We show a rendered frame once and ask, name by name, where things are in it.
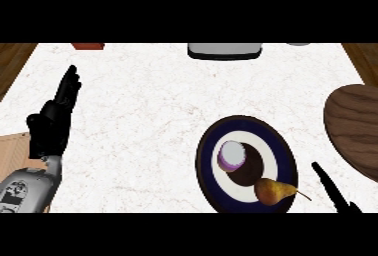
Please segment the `red brown box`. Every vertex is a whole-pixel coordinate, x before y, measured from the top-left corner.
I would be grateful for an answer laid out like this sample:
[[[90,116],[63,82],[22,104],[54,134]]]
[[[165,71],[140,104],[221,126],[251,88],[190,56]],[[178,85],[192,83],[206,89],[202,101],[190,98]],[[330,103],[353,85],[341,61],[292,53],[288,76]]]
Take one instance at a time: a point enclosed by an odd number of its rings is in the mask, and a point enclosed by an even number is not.
[[[71,43],[75,50],[103,50],[105,43]]]

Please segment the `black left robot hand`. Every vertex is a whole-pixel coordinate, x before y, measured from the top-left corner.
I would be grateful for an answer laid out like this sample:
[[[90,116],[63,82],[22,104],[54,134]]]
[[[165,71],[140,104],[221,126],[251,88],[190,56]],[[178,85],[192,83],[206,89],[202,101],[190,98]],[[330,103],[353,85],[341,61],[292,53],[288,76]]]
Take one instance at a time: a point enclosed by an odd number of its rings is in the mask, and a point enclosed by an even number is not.
[[[54,98],[44,103],[41,111],[26,117],[31,159],[63,154],[79,89],[76,67],[71,65],[59,82]]]

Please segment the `pale wooden crate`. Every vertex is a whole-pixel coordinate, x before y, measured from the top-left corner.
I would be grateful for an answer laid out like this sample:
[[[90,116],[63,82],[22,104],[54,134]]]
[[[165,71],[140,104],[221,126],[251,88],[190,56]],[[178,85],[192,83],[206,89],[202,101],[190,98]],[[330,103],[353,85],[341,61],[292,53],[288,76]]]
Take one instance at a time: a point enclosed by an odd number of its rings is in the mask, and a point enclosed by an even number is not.
[[[45,168],[41,159],[29,158],[29,134],[0,136],[0,183],[14,170],[26,167]]]

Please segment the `brown yellow pear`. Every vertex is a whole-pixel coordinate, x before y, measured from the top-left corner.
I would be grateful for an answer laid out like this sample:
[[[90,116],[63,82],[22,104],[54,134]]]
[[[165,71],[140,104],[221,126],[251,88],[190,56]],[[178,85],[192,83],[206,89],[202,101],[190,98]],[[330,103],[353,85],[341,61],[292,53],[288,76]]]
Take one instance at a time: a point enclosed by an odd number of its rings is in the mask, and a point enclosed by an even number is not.
[[[296,196],[302,196],[307,200],[311,200],[292,184],[270,178],[260,178],[257,180],[252,192],[257,202],[267,207],[277,206],[279,204],[291,204]]]

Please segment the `dark blue white plate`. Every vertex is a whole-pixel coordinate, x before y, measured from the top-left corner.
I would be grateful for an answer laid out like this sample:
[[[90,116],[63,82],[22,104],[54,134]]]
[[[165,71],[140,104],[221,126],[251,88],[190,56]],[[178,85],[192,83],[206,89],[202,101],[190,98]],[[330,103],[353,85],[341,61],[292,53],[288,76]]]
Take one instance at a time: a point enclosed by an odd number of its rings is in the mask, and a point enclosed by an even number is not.
[[[221,146],[240,144],[234,170]],[[257,199],[254,184],[260,178],[298,186],[298,174],[289,146],[271,126],[254,117],[234,115],[220,119],[206,129],[196,149],[196,178],[209,205],[220,213],[285,213],[295,196],[273,206]]]

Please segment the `grey black appliance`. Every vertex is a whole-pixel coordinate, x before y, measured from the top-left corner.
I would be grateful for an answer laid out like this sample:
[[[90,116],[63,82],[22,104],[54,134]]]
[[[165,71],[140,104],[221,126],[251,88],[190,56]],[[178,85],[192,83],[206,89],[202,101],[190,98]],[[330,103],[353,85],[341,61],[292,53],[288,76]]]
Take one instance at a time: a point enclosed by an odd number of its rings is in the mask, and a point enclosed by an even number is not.
[[[249,60],[261,54],[261,43],[189,43],[187,55],[199,60]]]

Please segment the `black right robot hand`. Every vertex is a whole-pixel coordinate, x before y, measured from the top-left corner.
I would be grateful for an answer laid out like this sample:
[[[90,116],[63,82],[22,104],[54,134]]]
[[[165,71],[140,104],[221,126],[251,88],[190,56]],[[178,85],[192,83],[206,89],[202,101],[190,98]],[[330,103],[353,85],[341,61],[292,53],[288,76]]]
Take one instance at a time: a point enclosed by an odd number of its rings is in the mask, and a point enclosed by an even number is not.
[[[320,165],[316,162],[311,163],[311,168],[320,178],[320,183],[325,187],[326,194],[333,203],[336,212],[338,213],[360,213],[361,212],[360,208],[357,207],[357,205],[353,202],[345,201],[329,175],[326,174]]]

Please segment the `dark wooden bowl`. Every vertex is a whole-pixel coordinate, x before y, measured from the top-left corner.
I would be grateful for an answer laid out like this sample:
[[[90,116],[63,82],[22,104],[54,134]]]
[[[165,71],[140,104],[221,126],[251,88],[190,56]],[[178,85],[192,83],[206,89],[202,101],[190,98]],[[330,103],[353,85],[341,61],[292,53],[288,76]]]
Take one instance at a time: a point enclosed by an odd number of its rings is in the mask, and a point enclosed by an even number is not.
[[[378,183],[378,88],[345,85],[323,107],[329,141],[356,171]]]

